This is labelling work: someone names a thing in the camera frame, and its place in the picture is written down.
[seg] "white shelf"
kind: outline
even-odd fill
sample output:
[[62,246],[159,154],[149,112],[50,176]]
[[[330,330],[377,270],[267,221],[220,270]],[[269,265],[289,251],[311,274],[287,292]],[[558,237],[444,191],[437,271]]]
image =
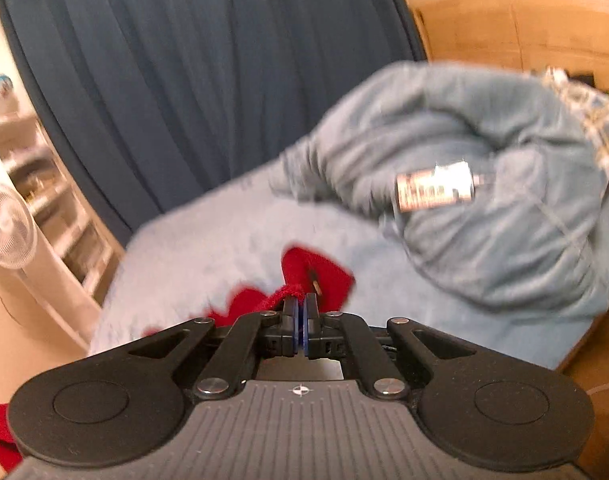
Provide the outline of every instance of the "white shelf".
[[98,232],[36,115],[0,118],[0,183],[16,187],[40,229],[42,249],[27,272],[88,342],[121,252]]
[[99,258],[97,259],[93,267],[91,267],[91,269],[85,276],[84,281],[82,282],[82,288],[91,297],[93,297],[93,295],[95,294],[95,291],[98,288],[98,285],[100,284],[100,280],[102,279],[102,276],[107,270],[108,263],[111,260],[112,254],[113,250],[111,249],[111,247],[109,245],[105,246]]
[[44,212],[46,208],[58,200],[69,188],[68,182],[60,180],[52,187],[48,187],[35,195],[33,200],[27,202],[28,210],[31,211],[33,218]]
[[80,240],[82,234],[91,224],[91,217],[85,212],[80,212],[80,217],[75,224],[71,225],[62,235],[53,243],[54,252],[58,257],[63,258],[71,250],[71,248]]
[[13,175],[21,168],[25,168],[38,160],[52,160],[52,158],[51,149],[46,144],[43,144],[11,152],[2,163],[7,174]]

